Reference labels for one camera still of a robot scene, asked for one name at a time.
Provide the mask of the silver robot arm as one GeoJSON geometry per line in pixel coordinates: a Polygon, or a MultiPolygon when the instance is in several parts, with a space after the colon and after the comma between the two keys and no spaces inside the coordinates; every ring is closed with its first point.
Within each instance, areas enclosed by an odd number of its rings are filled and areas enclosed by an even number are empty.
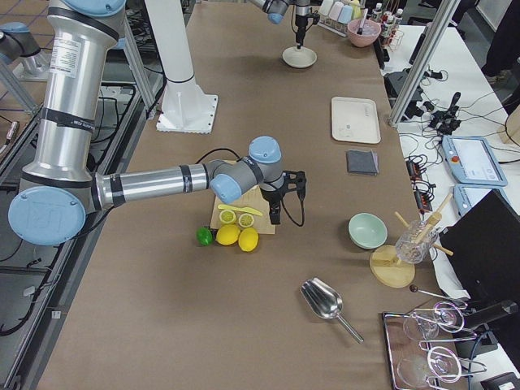
{"type": "Polygon", "coordinates": [[[54,246],[79,236],[88,214],[126,202],[211,189],[229,204],[259,187],[277,206],[288,184],[278,142],[251,141],[234,163],[101,175],[87,168],[107,52],[125,33],[122,1],[53,1],[54,44],[34,159],[22,170],[8,222],[21,239],[54,246]]]}
{"type": "Polygon", "coordinates": [[[251,0],[253,5],[267,14],[273,24],[279,24],[290,6],[294,6],[295,22],[297,26],[296,46],[300,49],[304,45],[308,20],[312,19],[310,1],[304,0],[251,0]]]}

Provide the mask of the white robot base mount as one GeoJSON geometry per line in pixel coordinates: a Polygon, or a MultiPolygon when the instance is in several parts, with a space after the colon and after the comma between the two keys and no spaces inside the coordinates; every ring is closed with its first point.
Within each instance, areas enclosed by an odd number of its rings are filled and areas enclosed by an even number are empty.
{"type": "Polygon", "coordinates": [[[181,2],[150,0],[145,6],[167,82],[157,129],[210,133],[218,97],[196,81],[181,2]]]}

